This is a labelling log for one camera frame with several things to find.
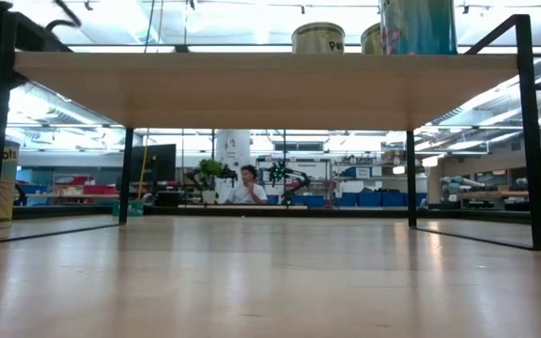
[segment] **white ceiling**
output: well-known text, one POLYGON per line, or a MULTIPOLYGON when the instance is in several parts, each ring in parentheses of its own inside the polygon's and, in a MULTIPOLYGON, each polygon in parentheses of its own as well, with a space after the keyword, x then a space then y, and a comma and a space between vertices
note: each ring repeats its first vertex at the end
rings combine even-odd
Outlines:
MULTIPOLYGON (((329 21, 346 31, 346 43, 360 43, 361 33, 379 22, 378 0, 155 0, 150 43, 285 44, 292 32, 310 22, 329 21), (304 5, 305 14, 301 13, 304 5)), ((51 0, 13 0, 14 10, 45 25, 65 18, 51 0)), ((66 3, 83 21, 80 30, 57 27, 67 44, 142 44, 146 40, 152 2, 147 0, 66 3)), ((472 45, 515 13, 532 16, 533 43, 541 45, 541 0, 455 0, 458 44, 472 45), (464 5, 469 13, 464 14, 464 5)), ((509 32, 496 44, 515 44, 509 32)))

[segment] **person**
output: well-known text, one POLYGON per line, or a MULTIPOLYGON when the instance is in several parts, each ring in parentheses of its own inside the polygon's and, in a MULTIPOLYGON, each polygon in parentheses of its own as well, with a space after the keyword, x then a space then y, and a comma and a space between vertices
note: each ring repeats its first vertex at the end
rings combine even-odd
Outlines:
POLYGON ((233 188, 226 198, 227 204, 266 204, 267 195, 264 188, 255 184, 257 176, 253 165, 244 165, 241 167, 241 181, 233 188))

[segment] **shelf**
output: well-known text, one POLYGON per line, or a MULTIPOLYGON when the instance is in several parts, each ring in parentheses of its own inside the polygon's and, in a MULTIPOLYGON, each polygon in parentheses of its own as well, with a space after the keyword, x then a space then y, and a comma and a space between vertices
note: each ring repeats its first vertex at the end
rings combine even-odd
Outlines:
POLYGON ((15 69, 127 127, 404 131, 512 78, 517 59, 17 53, 15 69))

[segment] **black metal frame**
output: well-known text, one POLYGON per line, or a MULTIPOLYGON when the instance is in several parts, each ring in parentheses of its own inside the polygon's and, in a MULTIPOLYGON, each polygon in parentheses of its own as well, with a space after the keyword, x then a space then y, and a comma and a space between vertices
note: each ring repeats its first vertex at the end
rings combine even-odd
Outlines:
MULTIPOLYGON (((433 234, 452 236, 479 240, 486 243, 499 244, 508 247, 541 251, 541 145, 540 125, 538 123, 537 99, 535 97, 535 73, 533 69, 533 43, 532 23, 527 14, 516 14, 508 18, 496 29, 482 38, 477 44, 471 47, 466 54, 477 54, 489 43, 507 32, 512 27, 517 32, 517 69, 519 76, 519 90, 521 96, 521 113, 523 117, 523 138, 525 142, 525 161, 527 166, 527 181, 530 197, 530 217, 532 220, 532 244, 498 241, 489 238, 477 238, 466 235, 459 235, 450 232, 421 228, 416 225, 416 218, 409 215, 409 228, 425 231, 433 234)), ((408 134, 408 145, 414 147, 414 140, 411 140, 412 133, 408 134)), ((414 156, 410 156, 414 150, 407 148, 408 166, 414 167, 414 156)), ((409 189, 414 187, 414 175, 409 172, 409 189)), ((416 201, 409 197, 409 210, 416 210, 416 201)))
MULTIPOLYGON (((17 12, 4 12, 1 17, 1 30, 0 30, 0 178, 3 168, 4 148, 6 142, 6 126, 8 123, 8 102, 9 93, 14 86, 14 77, 18 74, 14 71, 14 61, 16 48, 20 49, 40 49, 43 52, 66 52, 70 53, 72 50, 66 45, 61 43, 50 32, 47 32, 42 27, 30 21, 21 13, 17 12)), ((127 130, 127 136, 132 139, 132 129, 127 130)), ((122 188, 124 198, 121 198, 121 202, 124 201, 125 207, 121 207, 124 210, 124 222, 126 222, 126 205, 128 204, 128 190, 129 185, 127 183, 131 175, 131 147, 132 142, 125 145, 125 164, 123 168, 122 188)), ((19 239, 29 238, 42 238, 54 235, 63 235, 76 232, 82 232, 86 230, 102 229, 106 227, 118 226, 123 224, 105 224, 98 226, 90 226, 85 228, 78 228, 65 231, 57 231, 51 233, 44 233, 32 236, 23 236, 17 238, 0 238, 0 242, 8 242, 19 239)))

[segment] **black cable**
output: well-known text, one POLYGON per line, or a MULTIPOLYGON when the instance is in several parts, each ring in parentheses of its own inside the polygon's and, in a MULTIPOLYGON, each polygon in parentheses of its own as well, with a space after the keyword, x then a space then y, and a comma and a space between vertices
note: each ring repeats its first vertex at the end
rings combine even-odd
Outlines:
POLYGON ((143 50, 143 53, 147 53, 147 45, 149 44, 149 34, 151 33, 151 25, 154 21, 154 5, 156 0, 151 0, 151 9, 149 10, 149 25, 147 26, 147 35, 146 35, 146 48, 143 50))

